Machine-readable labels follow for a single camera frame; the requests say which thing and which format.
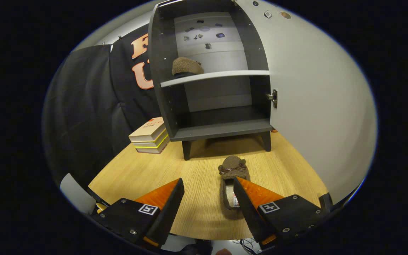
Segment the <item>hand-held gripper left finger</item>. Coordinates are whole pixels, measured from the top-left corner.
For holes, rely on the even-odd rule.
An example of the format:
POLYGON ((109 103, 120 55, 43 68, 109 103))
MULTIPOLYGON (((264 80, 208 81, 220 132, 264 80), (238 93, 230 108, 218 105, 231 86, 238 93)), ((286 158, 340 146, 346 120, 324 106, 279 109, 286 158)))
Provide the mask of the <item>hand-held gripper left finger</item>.
POLYGON ((160 248, 170 234, 184 193, 183 179, 178 178, 135 200, 121 198, 92 219, 133 245, 160 248))

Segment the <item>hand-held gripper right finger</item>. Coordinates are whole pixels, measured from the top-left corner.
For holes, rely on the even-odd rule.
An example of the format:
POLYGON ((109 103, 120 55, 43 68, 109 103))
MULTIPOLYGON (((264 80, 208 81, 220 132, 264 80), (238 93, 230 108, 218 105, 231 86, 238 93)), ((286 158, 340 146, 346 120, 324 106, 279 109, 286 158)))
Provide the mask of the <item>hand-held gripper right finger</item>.
POLYGON ((327 196, 319 206, 294 194, 282 196, 243 178, 233 179, 234 192, 244 219, 261 248, 276 248, 303 237, 327 216, 327 196))

